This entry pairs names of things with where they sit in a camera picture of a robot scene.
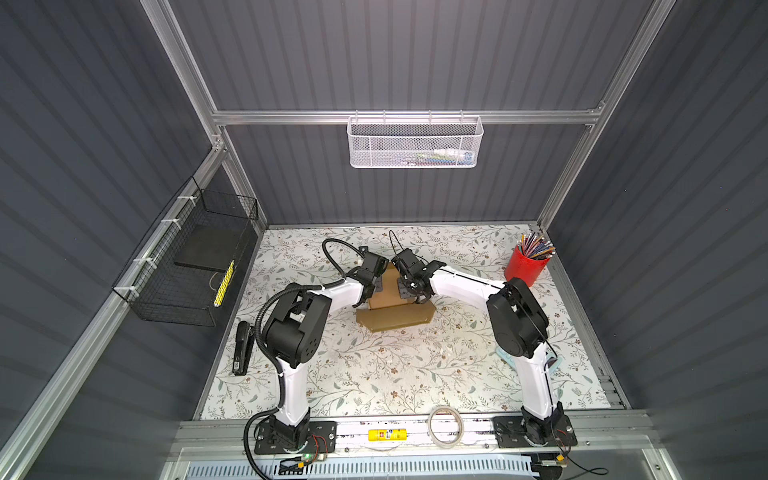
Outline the brown cardboard box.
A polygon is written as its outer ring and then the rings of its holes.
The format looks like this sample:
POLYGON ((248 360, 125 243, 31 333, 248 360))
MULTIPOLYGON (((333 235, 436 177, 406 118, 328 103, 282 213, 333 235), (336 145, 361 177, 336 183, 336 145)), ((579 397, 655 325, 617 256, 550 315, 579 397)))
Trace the brown cardboard box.
POLYGON ((417 303, 414 297, 403 298, 400 293, 400 274, 390 264, 374 284, 373 296, 366 308, 356 310, 359 325, 370 332, 400 330, 428 324, 436 313, 431 302, 417 303))

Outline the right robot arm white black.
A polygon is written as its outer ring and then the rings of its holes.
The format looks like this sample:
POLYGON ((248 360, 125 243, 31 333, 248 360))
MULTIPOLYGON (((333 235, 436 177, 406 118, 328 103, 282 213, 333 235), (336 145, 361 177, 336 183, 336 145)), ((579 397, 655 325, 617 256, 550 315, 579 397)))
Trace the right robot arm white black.
POLYGON ((425 263, 410 249, 395 254, 392 263, 416 297, 445 296, 486 309, 497 345, 512 356, 523 392, 523 412, 542 422, 562 414, 547 364, 549 320, 523 280, 500 282, 472 276, 441 261, 425 263))

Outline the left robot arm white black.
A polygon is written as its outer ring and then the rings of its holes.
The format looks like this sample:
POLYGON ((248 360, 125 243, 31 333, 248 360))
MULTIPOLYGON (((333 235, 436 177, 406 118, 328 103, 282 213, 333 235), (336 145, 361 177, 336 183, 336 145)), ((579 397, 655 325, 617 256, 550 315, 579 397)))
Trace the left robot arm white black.
POLYGON ((276 422, 297 427, 309 419, 306 397, 308 363, 316 354, 331 313, 357 308, 376 290, 389 260, 359 247, 362 263, 327 284, 290 284, 262 306, 256 321, 260 351, 276 368, 279 401, 276 422))

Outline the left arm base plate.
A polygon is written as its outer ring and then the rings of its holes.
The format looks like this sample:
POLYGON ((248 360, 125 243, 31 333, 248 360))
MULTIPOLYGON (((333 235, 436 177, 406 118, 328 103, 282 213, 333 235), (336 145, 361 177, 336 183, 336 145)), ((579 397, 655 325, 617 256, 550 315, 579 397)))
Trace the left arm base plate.
POLYGON ((258 424, 253 452, 257 455, 333 453, 338 424, 333 421, 303 421, 285 425, 274 418, 258 424))

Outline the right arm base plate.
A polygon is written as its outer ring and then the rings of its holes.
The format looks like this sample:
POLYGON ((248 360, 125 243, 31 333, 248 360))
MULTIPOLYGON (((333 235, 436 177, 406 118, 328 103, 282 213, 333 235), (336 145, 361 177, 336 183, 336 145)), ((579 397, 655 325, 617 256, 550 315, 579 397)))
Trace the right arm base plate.
POLYGON ((574 447, 578 439, 570 418, 560 401, 551 416, 538 419, 525 409, 517 415, 495 416, 491 419, 493 433, 501 448, 574 447))

